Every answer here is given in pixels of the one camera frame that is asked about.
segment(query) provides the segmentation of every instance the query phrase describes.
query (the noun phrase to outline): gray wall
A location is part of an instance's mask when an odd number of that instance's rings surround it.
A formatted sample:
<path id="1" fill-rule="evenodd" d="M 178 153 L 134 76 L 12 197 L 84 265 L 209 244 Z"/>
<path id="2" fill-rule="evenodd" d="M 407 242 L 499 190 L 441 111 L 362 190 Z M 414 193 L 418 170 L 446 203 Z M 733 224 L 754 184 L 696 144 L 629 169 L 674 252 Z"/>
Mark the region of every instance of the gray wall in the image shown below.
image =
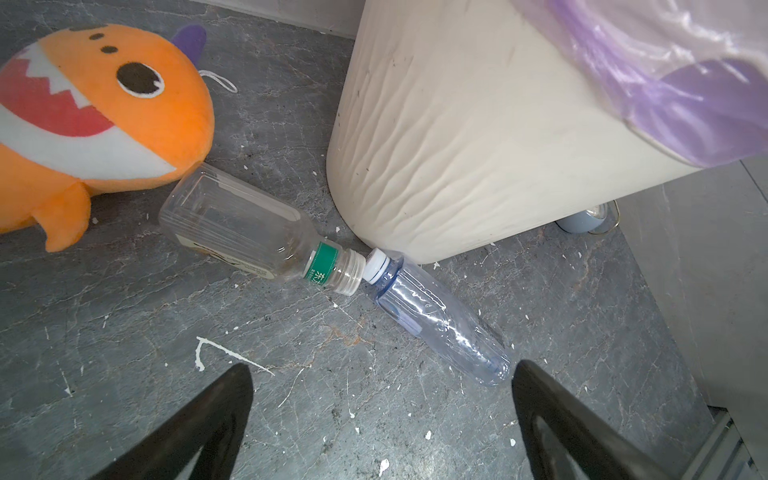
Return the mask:
<path id="1" fill-rule="evenodd" d="M 621 229 L 705 399 L 768 472 L 768 159 L 619 200 Z"/>
<path id="2" fill-rule="evenodd" d="M 197 0 L 291 25 L 355 38 L 366 0 Z"/>

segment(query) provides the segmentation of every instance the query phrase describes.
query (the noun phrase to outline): bottle cap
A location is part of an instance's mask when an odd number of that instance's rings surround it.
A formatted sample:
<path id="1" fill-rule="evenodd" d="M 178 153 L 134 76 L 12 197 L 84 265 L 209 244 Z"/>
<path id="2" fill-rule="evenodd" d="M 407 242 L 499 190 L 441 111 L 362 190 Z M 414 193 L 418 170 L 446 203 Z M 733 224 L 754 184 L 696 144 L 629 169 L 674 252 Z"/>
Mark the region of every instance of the bottle cap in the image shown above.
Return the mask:
<path id="1" fill-rule="evenodd" d="M 334 292 L 352 296 L 357 291 L 357 287 L 360 286 L 360 277 L 366 267 L 366 258 L 355 250 L 347 250 L 347 252 L 349 252 L 349 259 L 346 265 L 342 267 L 343 276 Z"/>
<path id="2" fill-rule="evenodd" d="M 366 268 L 362 271 L 362 278 L 370 283 L 376 283 L 379 278 L 384 274 L 384 270 L 389 266 L 389 257 L 386 253 L 382 252 L 378 248 L 374 248 L 373 252 L 368 255 L 366 260 Z"/>

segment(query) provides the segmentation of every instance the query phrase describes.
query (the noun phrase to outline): bottle label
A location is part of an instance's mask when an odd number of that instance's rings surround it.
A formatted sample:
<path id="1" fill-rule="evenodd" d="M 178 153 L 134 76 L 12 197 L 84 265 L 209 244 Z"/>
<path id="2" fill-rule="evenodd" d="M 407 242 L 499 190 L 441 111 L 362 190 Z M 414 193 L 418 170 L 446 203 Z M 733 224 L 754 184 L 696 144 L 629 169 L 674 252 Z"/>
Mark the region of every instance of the bottle label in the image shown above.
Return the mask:
<path id="1" fill-rule="evenodd" d="M 193 242 L 192 240 L 184 238 L 181 235 L 176 235 L 176 238 L 179 239 L 179 243 L 185 247 L 189 247 L 192 250 L 197 250 L 200 253 L 205 253 L 206 255 L 211 255 L 213 258 L 217 258 L 224 263 L 228 263 L 231 266 L 245 270 L 246 272 L 252 273 L 253 275 L 260 276 L 261 278 L 266 278 L 268 280 L 271 280 L 275 277 L 272 272 L 261 266 L 253 265 L 252 263 L 248 263 L 245 260 L 241 260 L 239 258 L 232 257 L 231 255 L 227 255 L 226 253 L 221 253 L 212 248 L 200 245 L 199 243 Z"/>
<path id="2" fill-rule="evenodd" d="M 333 272 L 333 266 L 336 265 L 336 258 L 338 256 L 339 251 L 337 249 L 331 247 L 328 243 L 320 242 L 304 278 L 312 283 L 323 285 L 328 281 L 331 272 Z"/>

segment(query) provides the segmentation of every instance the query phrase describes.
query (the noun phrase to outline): purple plastic bag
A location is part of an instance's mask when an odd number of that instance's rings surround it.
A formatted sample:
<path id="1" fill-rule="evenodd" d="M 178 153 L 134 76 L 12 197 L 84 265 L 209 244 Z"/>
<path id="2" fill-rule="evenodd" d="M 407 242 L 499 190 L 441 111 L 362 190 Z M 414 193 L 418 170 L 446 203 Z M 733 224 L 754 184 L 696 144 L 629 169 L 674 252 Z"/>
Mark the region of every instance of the purple plastic bag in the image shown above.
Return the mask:
<path id="1" fill-rule="evenodd" d="M 765 0 L 513 0 L 628 126 L 713 167 L 768 151 Z"/>

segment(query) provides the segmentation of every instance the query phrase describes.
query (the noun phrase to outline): plush toy hanging loop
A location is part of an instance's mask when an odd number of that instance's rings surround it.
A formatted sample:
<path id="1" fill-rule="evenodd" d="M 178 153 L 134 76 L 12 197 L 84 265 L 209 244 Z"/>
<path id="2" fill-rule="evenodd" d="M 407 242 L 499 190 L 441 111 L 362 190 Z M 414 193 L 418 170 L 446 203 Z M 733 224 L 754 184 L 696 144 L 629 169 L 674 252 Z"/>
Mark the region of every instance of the plush toy hanging loop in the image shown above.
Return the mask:
<path id="1" fill-rule="evenodd" d="M 222 77 L 218 73 L 214 73 L 210 70 L 198 70 L 197 73 L 199 73 L 201 77 L 208 77 L 208 78 L 214 79 L 216 83 L 224 87 L 225 90 L 234 94 L 237 93 L 237 87 L 235 86 L 235 84 L 229 81 L 228 79 Z"/>

